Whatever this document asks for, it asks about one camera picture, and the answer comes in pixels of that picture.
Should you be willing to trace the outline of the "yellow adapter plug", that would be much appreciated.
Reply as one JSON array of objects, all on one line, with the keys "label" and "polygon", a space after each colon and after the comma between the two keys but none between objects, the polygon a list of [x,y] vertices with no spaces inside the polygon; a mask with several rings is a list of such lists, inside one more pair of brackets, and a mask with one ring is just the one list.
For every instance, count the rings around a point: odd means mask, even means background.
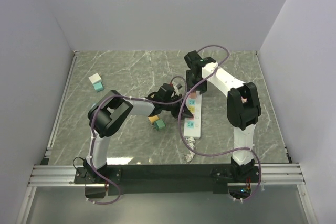
[{"label": "yellow adapter plug", "polygon": [[150,123],[153,124],[154,122],[159,120],[159,117],[157,115],[149,116],[148,119],[149,119]]}]

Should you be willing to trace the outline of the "teal charger plug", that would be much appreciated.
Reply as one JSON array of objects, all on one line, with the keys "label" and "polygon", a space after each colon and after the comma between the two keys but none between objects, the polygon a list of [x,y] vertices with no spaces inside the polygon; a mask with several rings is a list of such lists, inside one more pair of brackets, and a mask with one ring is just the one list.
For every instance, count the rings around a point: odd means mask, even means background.
[{"label": "teal charger plug", "polygon": [[104,89],[103,84],[101,82],[93,84],[93,87],[96,92],[100,92]]}]

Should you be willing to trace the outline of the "white charger plug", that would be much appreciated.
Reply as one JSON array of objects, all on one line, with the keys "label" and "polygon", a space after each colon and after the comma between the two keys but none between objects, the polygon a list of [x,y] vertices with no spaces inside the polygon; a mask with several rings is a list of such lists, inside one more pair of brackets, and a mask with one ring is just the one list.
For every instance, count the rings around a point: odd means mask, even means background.
[{"label": "white charger plug", "polygon": [[100,77],[100,75],[98,73],[95,73],[95,74],[89,76],[88,79],[92,84],[102,82],[102,78]]}]

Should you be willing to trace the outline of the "green adapter plug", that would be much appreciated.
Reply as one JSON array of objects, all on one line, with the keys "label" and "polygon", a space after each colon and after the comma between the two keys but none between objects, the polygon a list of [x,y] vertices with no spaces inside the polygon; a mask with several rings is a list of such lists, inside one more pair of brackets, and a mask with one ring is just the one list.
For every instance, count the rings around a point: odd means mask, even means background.
[{"label": "green adapter plug", "polygon": [[157,131],[165,128],[165,123],[162,119],[156,120],[153,125]]}]

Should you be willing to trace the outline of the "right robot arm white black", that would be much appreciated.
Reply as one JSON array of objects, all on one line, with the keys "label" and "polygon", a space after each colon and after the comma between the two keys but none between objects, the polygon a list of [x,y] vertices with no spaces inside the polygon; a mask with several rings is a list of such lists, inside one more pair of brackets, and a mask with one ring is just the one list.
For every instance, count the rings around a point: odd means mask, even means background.
[{"label": "right robot arm white black", "polygon": [[254,168],[254,130],[261,116],[257,87],[233,77],[211,57],[201,58],[197,51],[191,51],[184,60],[189,67],[186,71],[188,93],[200,94],[207,91],[207,83],[214,85],[227,98],[227,118],[234,128],[234,151],[230,175],[235,181],[243,181]]}]

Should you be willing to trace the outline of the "white multicolour power strip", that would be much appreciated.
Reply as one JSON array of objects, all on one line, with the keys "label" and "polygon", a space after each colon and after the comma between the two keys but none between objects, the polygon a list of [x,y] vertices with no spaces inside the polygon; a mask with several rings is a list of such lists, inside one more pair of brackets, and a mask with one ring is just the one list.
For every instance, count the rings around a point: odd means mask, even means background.
[{"label": "white multicolour power strip", "polygon": [[196,99],[186,100],[186,106],[193,113],[194,117],[192,119],[184,120],[184,131],[183,135],[185,138],[192,137],[198,140],[201,137],[201,114],[202,114],[202,95],[199,91],[197,93]]}]

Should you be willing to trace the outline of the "pink adapter plug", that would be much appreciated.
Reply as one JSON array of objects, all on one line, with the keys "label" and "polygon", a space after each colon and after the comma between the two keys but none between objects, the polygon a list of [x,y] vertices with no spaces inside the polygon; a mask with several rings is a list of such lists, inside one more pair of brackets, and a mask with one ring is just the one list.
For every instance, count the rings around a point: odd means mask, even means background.
[{"label": "pink adapter plug", "polygon": [[190,99],[196,99],[197,98],[197,93],[196,92],[191,92],[189,95]]}]

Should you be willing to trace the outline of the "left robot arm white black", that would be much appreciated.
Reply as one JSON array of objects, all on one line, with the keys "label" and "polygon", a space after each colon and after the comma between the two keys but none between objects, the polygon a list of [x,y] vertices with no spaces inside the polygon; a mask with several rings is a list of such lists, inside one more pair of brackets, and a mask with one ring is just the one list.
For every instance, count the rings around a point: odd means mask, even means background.
[{"label": "left robot arm white black", "polygon": [[93,183],[101,182],[107,176],[107,150],[110,138],[122,126],[129,115],[153,117],[162,111],[169,111],[172,117],[191,119],[193,114],[182,104],[183,96],[179,93],[180,84],[173,86],[164,83],[158,91],[151,92],[143,98],[131,98],[110,90],[88,112],[91,127],[89,154],[83,160],[84,172]]}]

